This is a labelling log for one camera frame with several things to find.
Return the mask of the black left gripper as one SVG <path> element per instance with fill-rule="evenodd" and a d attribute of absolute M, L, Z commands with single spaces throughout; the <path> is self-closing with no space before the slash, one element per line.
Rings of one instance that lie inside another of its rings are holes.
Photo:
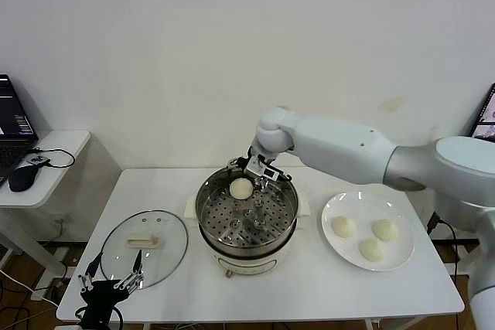
<path fill-rule="evenodd" d="M 134 291 L 143 281 L 142 250 L 138 251 L 131 273 L 117 281 L 95 281 L 92 283 L 101 263 L 102 253 L 99 253 L 87 266 L 83 275 L 79 274 L 81 297 L 86 303 L 79 309 L 82 318 L 79 326 L 109 326 L 111 315 L 118 316 L 118 325 L 124 325 L 122 313 L 116 305 L 128 299 L 129 291 Z"/>

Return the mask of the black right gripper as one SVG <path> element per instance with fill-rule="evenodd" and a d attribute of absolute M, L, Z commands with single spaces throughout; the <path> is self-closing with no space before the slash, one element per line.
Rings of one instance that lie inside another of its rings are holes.
<path fill-rule="evenodd" d="M 278 157 L 277 152 L 267 151 L 266 149 L 260 149 L 257 147 L 250 147 L 247 151 L 247 158 L 239 157 L 232 158 L 227 163 L 228 169 L 241 169 L 244 170 L 253 170 L 256 168 L 271 168 L 276 169 L 272 165 L 272 162 Z M 271 180 L 264 177 L 255 177 L 254 178 L 254 189 L 259 192 L 266 193 L 270 190 Z"/>

